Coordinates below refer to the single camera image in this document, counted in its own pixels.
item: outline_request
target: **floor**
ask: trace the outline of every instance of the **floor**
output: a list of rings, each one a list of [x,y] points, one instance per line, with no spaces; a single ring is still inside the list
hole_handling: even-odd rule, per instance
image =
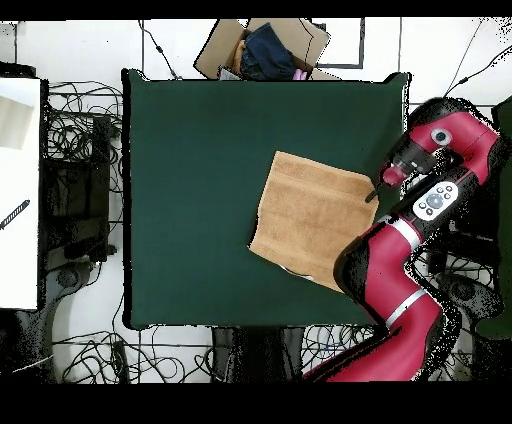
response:
[[[357,63],[359,19],[314,18],[313,21],[326,23],[331,34],[331,43],[320,63]],[[214,23],[215,20],[151,20],[145,21],[144,26],[153,33],[179,76],[202,78],[194,70],[193,62]],[[396,71],[411,72],[411,111],[421,102],[445,93],[479,23],[478,18],[469,17],[366,18],[363,69],[325,70],[344,79],[370,81],[382,81]],[[511,44],[511,30],[510,18],[486,18],[455,81],[480,70]],[[16,27],[0,21],[0,61],[35,66],[38,76],[51,83],[98,81],[119,90],[122,89],[122,68],[140,69],[150,79],[170,77],[164,60],[149,37],[142,36],[137,21],[20,22]],[[84,91],[90,87],[94,84],[83,84]],[[491,119],[491,107],[512,95],[512,58],[505,56],[451,94],[473,102]],[[111,103],[112,99],[104,97],[90,100],[91,105]],[[111,219],[117,220],[120,202],[116,196],[112,197],[111,209]],[[112,317],[120,305],[123,290],[121,227],[122,224],[118,225],[109,239],[118,248],[118,253],[103,265],[98,281],[61,302],[53,328],[55,342],[112,328]],[[120,316],[119,313],[114,322],[116,331],[129,344],[140,342],[143,351],[152,355],[154,330],[140,334],[130,331],[124,328]],[[54,359],[59,375],[90,338],[55,344]],[[192,370],[196,367],[194,355],[202,355],[205,346],[211,344],[210,330],[206,327],[159,328],[154,335],[154,344],[157,356],[179,358],[186,370]],[[132,363],[138,360],[135,351],[128,350],[127,355]],[[173,364],[165,366],[166,373],[174,373]],[[69,378],[80,378],[83,371],[77,367]],[[169,381],[180,378],[177,375]],[[161,381],[154,371],[142,374],[140,380]],[[196,372],[186,381],[208,380],[204,373]]]

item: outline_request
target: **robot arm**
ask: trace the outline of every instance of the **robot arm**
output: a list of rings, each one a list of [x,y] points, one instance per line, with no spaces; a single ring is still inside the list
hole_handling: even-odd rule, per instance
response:
[[[432,153],[442,147],[463,163],[404,198],[340,254],[334,266],[337,284],[385,324],[388,334],[321,364],[306,380],[411,380],[443,342],[443,308],[407,276],[404,263],[508,159],[509,143],[469,111],[466,103],[439,98],[411,114],[410,130],[381,172],[384,184],[396,186],[413,170],[429,172]]]

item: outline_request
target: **towel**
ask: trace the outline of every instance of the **towel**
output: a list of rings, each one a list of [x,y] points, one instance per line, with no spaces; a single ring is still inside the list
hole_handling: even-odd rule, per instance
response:
[[[295,74],[293,75],[293,81],[305,81],[308,76],[306,71],[302,69],[296,69]]]
[[[249,250],[285,271],[341,292],[340,252],[373,223],[378,199],[369,177],[276,152],[258,207]]]

